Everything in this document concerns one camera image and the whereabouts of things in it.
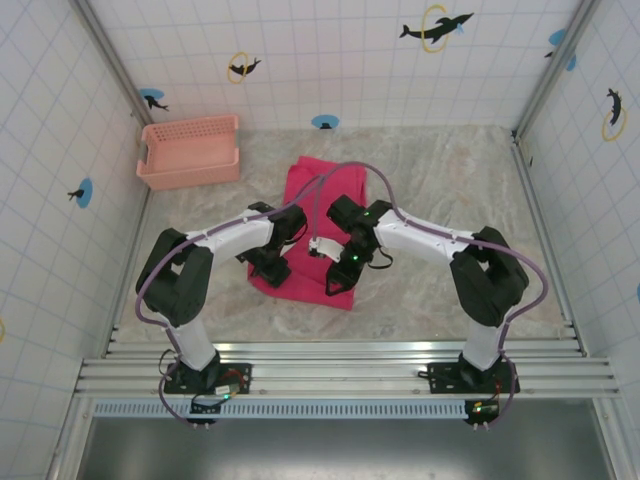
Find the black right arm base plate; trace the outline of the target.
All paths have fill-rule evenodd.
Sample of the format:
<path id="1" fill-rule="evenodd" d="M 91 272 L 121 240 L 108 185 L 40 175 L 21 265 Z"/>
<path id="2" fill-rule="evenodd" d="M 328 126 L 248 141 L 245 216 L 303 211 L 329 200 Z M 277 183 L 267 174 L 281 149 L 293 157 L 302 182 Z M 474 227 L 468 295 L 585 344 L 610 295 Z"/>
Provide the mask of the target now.
<path id="1" fill-rule="evenodd" d="M 419 376 L 428 381 L 432 394 L 508 394 L 521 391 L 519 380 L 502 360 L 484 371 L 464 362 L 429 363 Z"/>

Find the aluminium corner post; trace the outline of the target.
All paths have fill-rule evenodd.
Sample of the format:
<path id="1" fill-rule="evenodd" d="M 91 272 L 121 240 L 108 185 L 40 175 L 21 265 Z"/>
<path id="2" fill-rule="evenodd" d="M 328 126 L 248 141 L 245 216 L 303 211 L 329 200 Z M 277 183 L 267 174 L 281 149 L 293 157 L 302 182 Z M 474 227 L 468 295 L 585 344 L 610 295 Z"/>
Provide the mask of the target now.
<path id="1" fill-rule="evenodd" d="M 516 128 L 512 131 L 512 137 L 516 145 L 519 145 L 531 130 L 542 107 L 560 77 L 566 71 L 566 66 L 572 56 L 576 53 L 577 46 L 601 2 L 602 0 L 581 0 L 574 17 L 565 29 L 563 39 L 554 49 L 547 69 L 526 104 L 524 113 L 520 117 Z"/>
<path id="2" fill-rule="evenodd" d="M 78 16 L 91 42 L 104 61 L 107 70 L 113 76 L 121 93 L 124 95 L 131 115 L 142 126 L 153 123 L 148 107 L 143 102 L 138 89 L 131 80 L 125 65 L 121 61 L 109 36 L 96 15 L 90 0 L 68 0 L 71 8 Z"/>

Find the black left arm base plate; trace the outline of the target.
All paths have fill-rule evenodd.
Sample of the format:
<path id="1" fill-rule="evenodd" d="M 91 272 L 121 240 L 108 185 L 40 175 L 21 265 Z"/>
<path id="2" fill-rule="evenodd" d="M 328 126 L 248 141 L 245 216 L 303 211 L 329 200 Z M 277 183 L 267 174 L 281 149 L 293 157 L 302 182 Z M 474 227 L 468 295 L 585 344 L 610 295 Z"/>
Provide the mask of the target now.
<path id="1" fill-rule="evenodd" d="M 239 384 L 240 394 L 248 394 L 252 381 L 250 363 L 214 363 L 197 371 L 180 363 L 163 386 L 166 394 L 215 395 L 219 385 Z"/>

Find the pink corduroy long pants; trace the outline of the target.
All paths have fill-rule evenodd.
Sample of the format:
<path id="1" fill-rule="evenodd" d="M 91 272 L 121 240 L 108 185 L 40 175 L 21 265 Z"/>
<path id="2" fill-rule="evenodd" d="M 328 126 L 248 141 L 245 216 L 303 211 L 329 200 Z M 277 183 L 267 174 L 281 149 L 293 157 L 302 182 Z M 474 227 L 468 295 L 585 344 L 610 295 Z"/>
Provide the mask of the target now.
<path id="1" fill-rule="evenodd" d="M 297 163 L 289 168 L 283 201 L 287 203 L 293 200 L 302 187 L 314 177 L 327 174 L 335 166 L 334 162 L 301 156 Z M 358 205 L 366 205 L 366 181 L 366 169 L 361 166 L 341 168 L 331 175 L 320 193 L 316 229 L 318 236 L 340 244 L 349 240 L 349 236 L 327 217 L 327 211 L 341 195 L 348 196 Z M 354 304 L 353 290 L 334 296 L 325 293 L 326 272 L 332 261 L 309 254 L 308 245 L 311 237 L 312 231 L 309 228 L 305 229 L 301 239 L 284 254 L 291 274 L 280 287 L 268 285 L 265 280 L 253 274 L 252 267 L 248 268 L 247 280 L 258 291 L 271 297 L 350 311 Z"/>

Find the pink perforated plastic basket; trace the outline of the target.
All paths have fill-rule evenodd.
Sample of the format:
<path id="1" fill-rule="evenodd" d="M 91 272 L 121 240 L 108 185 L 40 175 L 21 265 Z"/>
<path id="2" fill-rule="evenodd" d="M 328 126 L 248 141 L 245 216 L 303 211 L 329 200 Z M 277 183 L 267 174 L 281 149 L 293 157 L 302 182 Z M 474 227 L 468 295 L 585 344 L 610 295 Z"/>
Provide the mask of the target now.
<path id="1" fill-rule="evenodd" d="M 239 117 L 233 114 L 147 125 L 136 175 L 154 191 L 235 182 L 238 131 Z"/>

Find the aluminium mounting rail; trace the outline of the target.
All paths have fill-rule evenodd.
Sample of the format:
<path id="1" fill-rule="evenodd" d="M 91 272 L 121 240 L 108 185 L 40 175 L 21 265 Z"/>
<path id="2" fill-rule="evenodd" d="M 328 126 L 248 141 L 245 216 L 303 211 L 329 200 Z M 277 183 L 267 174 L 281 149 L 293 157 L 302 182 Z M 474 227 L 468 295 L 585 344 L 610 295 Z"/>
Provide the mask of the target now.
<path id="1" fill-rule="evenodd" d="M 158 360 L 165 344 L 113 343 L 105 358 L 84 361 L 76 384 L 84 397 L 150 397 L 157 393 Z M 318 341 L 221 343 L 222 361 L 253 366 L 252 397 L 424 397 L 418 371 L 457 359 L 459 341 Z M 619 387 L 608 360 L 582 354 L 575 339 L 512 340 L 518 399 L 616 398 Z"/>

